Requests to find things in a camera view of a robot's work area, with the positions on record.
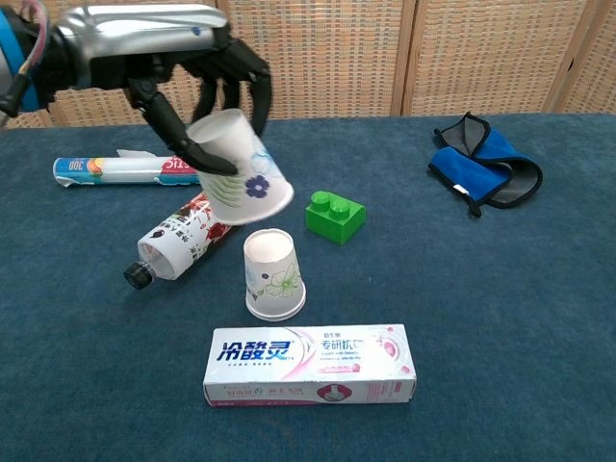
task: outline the white box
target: white box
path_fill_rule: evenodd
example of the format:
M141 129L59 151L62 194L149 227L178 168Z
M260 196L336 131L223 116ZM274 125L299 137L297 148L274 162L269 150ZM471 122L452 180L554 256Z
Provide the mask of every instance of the white box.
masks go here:
M404 325L216 329L211 406L407 402L417 376Z

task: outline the black tube cap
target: black tube cap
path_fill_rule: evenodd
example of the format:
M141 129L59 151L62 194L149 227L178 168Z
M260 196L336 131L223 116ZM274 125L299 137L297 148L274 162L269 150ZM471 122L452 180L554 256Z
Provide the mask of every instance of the black tube cap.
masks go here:
M154 280L148 265L144 262L135 262L124 272L126 280L137 290L150 285Z

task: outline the blue carpet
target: blue carpet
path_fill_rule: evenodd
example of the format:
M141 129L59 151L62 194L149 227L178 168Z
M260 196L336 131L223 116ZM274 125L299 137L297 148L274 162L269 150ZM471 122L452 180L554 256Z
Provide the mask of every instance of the blue carpet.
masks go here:
M198 187L63 189L51 168L166 154L153 132L2 134L0 460L614 460L616 117L486 116L545 179L480 219L427 170L432 130L458 118L271 121L292 204L141 292L122 277L137 240ZM304 227L319 189L367 206L343 247ZM264 325L242 244L270 226L294 237L307 287L282 325L404 323L410 404L207 406L213 329Z

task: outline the blue flower print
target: blue flower print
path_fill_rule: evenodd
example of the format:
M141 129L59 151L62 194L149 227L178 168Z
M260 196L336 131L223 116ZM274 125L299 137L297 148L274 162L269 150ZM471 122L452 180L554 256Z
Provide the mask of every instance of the blue flower print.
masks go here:
M280 169L266 150L257 151L252 154L250 164L255 173L272 178L280 178L282 176Z
M250 197L263 199L268 195L267 190L270 187L270 182L263 175L257 175L246 180L246 194Z

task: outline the pink label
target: pink label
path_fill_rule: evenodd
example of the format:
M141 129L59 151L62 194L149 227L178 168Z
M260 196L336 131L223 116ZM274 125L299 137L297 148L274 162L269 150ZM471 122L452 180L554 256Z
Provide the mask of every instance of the pink label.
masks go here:
M163 175L190 175L194 174L194 168L189 166L179 157L171 157L163 164Z

